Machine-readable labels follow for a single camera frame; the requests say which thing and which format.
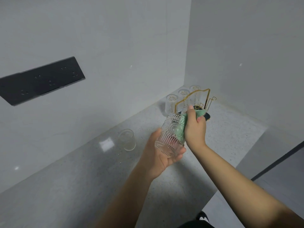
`left hand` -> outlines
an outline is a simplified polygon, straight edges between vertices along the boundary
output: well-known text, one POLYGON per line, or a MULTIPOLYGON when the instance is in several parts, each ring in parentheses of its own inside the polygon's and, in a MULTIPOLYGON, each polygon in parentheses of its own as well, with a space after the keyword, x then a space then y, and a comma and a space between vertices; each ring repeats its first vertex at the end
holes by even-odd
POLYGON ((177 157, 169 157, 162 153, 160 150, 154 147, 155 140, 160 136, 161 128, 158 128, 151 134, 145 149, 137 164, 138 167, 146 171, 147 177, 150 180, 157 178, 168 166, 174 162, 179 161, 183 157, 183 153, 186 152, 186 148, 183 147, 180 150, 177 157))

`hand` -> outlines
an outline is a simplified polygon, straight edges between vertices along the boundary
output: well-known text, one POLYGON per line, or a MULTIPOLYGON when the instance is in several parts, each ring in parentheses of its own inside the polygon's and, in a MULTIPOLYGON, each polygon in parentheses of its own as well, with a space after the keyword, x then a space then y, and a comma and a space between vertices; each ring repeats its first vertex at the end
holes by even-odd
POLYGON ((181 148, 177 157, 169 157, 154 147, 155 140, 160 136, 161 128, 151 134, 145 149, 140 157, 137 167, 146 171, 150 180, 157 178, 168 166, 179 161, 186 152, 186 148, 181 148))
POLYGON ((192 152, 206 146, 206 119, 201 116, 196 119, 196 112, 192 105, 188 107, 188 120, 185 127, 185 140, 192 152))

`gold wire rack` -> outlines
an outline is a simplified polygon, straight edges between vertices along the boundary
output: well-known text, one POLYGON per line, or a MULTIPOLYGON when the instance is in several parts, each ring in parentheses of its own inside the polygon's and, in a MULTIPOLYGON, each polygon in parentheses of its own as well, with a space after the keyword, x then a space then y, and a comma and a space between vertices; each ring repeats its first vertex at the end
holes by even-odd
POLYGON ((189 96, 191 96, 192 94, 194 94, 194 93, 196 93, 196 92, 199 92, 199 91, 202 91, 202 92, 208 91, 207 97, 206 97, 206 101, 205 101, 205 104, 203 104, 203 103, 201 103, 201 102, 198 103, 198 104, 195 104, 195 105, 194 105, 194 109, 202 109, 202 108, 204 107, 204 109, 207 109, 207 111, 208 111, 209 108, 210 108, 210 105, 211 105, 212 101, 216 100, 217 98, 216 98, 216 97, 212 97, 212 98, 210 98, 210 99, 208 100, 209 94, 210 94, 210 89, 205 89, 205 90, 195 90, 195 91, 189 93, 183 100, 181 100, 181 101, 179 101, 178 103, 176 103, 176 104, 175 104, 174 113, 177 113, 177 105, 178 105, 178 104, 184 102, 189 96))

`white countertop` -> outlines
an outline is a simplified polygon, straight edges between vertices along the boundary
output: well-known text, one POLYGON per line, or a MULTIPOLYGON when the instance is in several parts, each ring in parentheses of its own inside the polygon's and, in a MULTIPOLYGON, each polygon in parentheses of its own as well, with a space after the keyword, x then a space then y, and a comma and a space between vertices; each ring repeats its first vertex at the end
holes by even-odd
MULTIPOLYGON (((137 163, 149 135, 163 124, 163 109, 162 99, 0 194, 0 227, 92 224, 137 163), (123 129, 134 131, 136 148, 104 151, 100 142, 116 143, 123 129)), ((216 101, 209 114, 207 145, 236 167, 266 127, 216 101)), ((193 219, 216 190, 187 148, 179 163, 153 181, 137 227, 177 227, 193 219)))

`green cloth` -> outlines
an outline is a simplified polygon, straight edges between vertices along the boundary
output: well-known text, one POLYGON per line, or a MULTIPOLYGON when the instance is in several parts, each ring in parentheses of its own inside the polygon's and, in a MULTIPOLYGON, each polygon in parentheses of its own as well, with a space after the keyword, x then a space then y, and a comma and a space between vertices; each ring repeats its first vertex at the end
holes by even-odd
MULTIPOLYGON (((207 110, 202 109, 202 110, 196 110, 196 118, 199 118, 200 116, 205 115, 205 113, 207 112, 207 110)), ((184 132, 185 132, 185 127, 187 124, 187 120, 188 120, 188 115, 187 114, 183 114, 181 115, 180 121, 179 121, 179 128, 174 130, 174 134, 176 136, 176 138, 181 141, 184 142, 185 141, 185 137, 184 137, 184 132)))

